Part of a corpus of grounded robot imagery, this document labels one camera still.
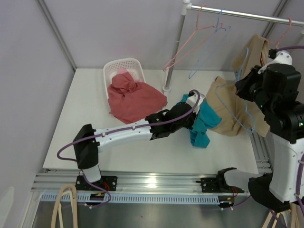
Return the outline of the beige t shirt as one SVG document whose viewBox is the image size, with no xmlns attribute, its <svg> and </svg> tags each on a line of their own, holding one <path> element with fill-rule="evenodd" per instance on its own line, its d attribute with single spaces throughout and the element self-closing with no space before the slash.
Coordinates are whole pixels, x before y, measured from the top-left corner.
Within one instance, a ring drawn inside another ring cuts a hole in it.
<svg viewBox="0 0 304 228">
<path fill-rule="evenodd" d="M 268 58 L 268 40 L 255 34 L 234 57 L 231 66 L 239 78 L 247 76 L 254 66 L 263 66 Z M 227 136 L 236 136 L 242 131 L 253 130 L 265 137 L 270 126 L 264 121 L 264 115 L 258 106 L 236 95 L 235 83 L 220 76 L 211 84 L 206 95 L 209 106 L 222 119 L 211 130 Z"/>
</svg>

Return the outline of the blue hanger with beige shirt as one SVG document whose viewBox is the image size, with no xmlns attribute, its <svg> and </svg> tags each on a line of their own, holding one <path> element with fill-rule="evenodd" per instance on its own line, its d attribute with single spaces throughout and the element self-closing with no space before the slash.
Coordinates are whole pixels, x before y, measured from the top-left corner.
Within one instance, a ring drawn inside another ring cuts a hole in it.
<svg viewBox="0 0 304 228">
<path fill-rule="evenodd" d="M 242 71 L 243 71 L 243 67 L 244 67 L 244 64 L 245 64 L 245 62 L 247 61 L 247 58 L 248 58 L 248 54 L 249 54 L 249 48 L 247 47 L 247 48 L 245 48 L 245 50 L 243 51 L 243 53 L 242 53 L 242 57 L 244 57 L 244 59 L 243 59 L 243 61 L 242 61 L 242 63 L 241 63 L 241 66 L 239 67 L 239 69 L 238 69 L 238 71 L 236 71 L 235 72 L 235 80 L 233 80 L 233 81 L 229 81 L 229 82 L 227 82 L 227 83 L 225 83 L 225 84 L 222 84 L 222 85 L 220 85 L 220 86 L 217 86 L 216 87 L 216 89 L 215 89 L 215 94 L 216 94 L 216 96 L 217 96 L 217 98 L 219 99 L 219 101 L 221 102 L 221 104 L 225 107 L 225 109 L 231 114 L 231 116 L 233 117 L 233 119 L 246 131 L 246 132 L 248 132 L 248 133 L 253 133 L 254 132 L 254 130 L 255 130 L 255 127 L 256 127 L 256 123 L 255 123 L 255 120 L 254 120 L 254 118 L 253 118 L 253 116 L 251 115 L 251 113 L 248 111 L 248 105 L 247 105 L 247 102 L 246 102 L 246 100 L 243 100 L 241 103 L 242 103 L 242 105 L 241 106 L 236 106 L 236 109 L 235 109 L 235 112 L 232 112 L 229 108 L 228 108 L 228 106 L 226 105 L 226 103 L 221 99 L 221 97 L 220 97 L 220 95 L 218 94 L 218 89 L 219 88 L 223 88 L 223 87 L 225 87 L 225 86 L 228 86 L 228 85 L 230 85 L 230 84 L 232 84 L 232 83 L 235 83 L 235 82 L 237 82 L 237 81 L 239 81 L 240 79 L 241 79 L 241 73 L 242 73 Z M 246 128 L 245 126 L 244 126 L 244 124 L 242 123 L 242 121 L 239 119 L 239 118 L 237 118 L 237 116 L 236 116 L 236 114 L 238 113 L 238 112 L 243 112 L 243 113 L 245 113 L 248 117 L 249 117 L 249 119 L 250 119 L 250 121 L 251 121 L 251 123 L 253 124 L 253 126 L 251 127 L 251 128 Z"/>
</svg>

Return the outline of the teal t shirt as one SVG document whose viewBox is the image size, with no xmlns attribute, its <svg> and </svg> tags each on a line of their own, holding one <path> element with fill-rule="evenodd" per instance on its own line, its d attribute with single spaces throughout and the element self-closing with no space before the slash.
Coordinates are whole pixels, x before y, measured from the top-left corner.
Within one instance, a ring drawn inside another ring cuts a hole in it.
<svg viewBox="0 0 304 228">
<path fill-rule="evenodd" d="M 221 120 L 221 117 L 209 106 L 208 102 L 203 101 L 192 129 L 185 128 L 190 133 L 191 145 L 198 148 L 207 148 L 210 143 L 207 130 L 217 127 Z"/>
</svg>

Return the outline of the blue hanger with teal shirt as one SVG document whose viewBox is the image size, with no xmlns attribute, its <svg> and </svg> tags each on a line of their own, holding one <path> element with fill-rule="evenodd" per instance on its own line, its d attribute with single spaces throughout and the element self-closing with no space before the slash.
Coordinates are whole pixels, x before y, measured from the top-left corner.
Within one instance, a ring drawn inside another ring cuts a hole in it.
<svg viewBox="0 0 304 228">
<path fill-rule="evenodd" d="M 223 10 L 225 10 L 225 8 L 222 8 L 220 13 L 218 14 L 218 18 L 217 18 L 217 24 L 215 26 L 214 32 L 211 35 L 211 37 L 208 39 L 206 45 L 203 47 L 200 56 L 197 60 L 197 62 L 195 63 L 194 67 L 191 69 L 189 75 L 188 75 L 188 79 L 192 79 L 195 74 L 202 69 L 202 67 L 206 64 L 206 62 L 209 61 L 209 59 L 216 53 L 216 51 L 220 48 L 221 44 L 223 43 L 223 41 L 226 39 L 228 33 L 231 30 L 231 26 L 226 26 L 224 27 L 223 25 L 220 25 L 220 17 L 223 14 Z M 220 31 L 223 31 L 223 37 L 221 38 L 221 40 L 217 43 L 215 43 L 214 39 L 217 37 L 217 34 Z"/>
</svg>

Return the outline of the red t shirt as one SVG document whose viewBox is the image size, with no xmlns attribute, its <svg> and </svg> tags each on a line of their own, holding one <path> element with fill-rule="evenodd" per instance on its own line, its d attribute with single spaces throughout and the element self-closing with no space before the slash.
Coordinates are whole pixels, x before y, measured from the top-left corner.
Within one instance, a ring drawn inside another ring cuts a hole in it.
<svg viewBox="0 0 304 228">
<path fill-rule="evenodd" d="M 110 114 L 125 124 L 134 123 L 160 111 L 167 105 L 167 97 L 159 90 L 130 73 L 117 74 L 108 89 Z"/>
</svg>

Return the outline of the pink t shirt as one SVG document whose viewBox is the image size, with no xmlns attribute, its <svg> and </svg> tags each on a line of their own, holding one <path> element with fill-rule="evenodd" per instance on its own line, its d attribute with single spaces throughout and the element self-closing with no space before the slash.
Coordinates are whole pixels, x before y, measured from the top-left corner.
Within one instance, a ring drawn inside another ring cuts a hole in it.
<svg viewBox="0 0 304 228">
<path fill-rule="evenodd" d="M 133 78 L 133 80 L 134 80 L 135 82 L 142 82 L 142 83 L 145 82 L 145 80 L 144 80 L 143 78 L 136 78 L 136 77 L 134 77 L 127 69 L 124 69 L 124 68 L 119 69 L 119 70 L 117 71 L 117 73 L 118 73 L 118 74 L 129 74 L 129 75 Z"/>
</svg>

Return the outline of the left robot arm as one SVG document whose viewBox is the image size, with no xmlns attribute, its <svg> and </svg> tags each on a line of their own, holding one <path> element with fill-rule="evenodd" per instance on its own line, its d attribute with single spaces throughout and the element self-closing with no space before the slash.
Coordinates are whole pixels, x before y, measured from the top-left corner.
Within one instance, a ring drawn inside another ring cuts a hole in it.
<svg viewBox="0 0 304 228">
<path fill-rule="evenodd" d="M 98 190 L 102 186 L 99 153 L 133 141 L 151 141 L 168 137 L 181 128 L 191 129 L 200 108 L 198 104 L 179 102 L 170 110 L 159 111 L 123 128 L 93 129 L 84 125 L 73 140 L 78 169 L 83 171 L 86 186 Z"/>
</svg>

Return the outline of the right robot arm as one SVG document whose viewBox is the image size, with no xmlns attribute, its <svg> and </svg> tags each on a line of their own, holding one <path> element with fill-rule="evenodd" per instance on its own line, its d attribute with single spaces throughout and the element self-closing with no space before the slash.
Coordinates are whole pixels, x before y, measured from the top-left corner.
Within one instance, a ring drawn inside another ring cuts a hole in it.
<svg viewBox="0 0 304 228">
<path fill-rule="evenodd" d="M 238 97 L 254 102 L 270 126 L 275 158 L 269 174 L 237 168 L 218 171 L 216 186 L 227 192 L 233 186 L 246 190 L 259 204 L 275 212 L 304 202 L 304 105 L 297 101 L 301 74 L 292 65 L 254 66 L 235 83 Z"/>
</svg>

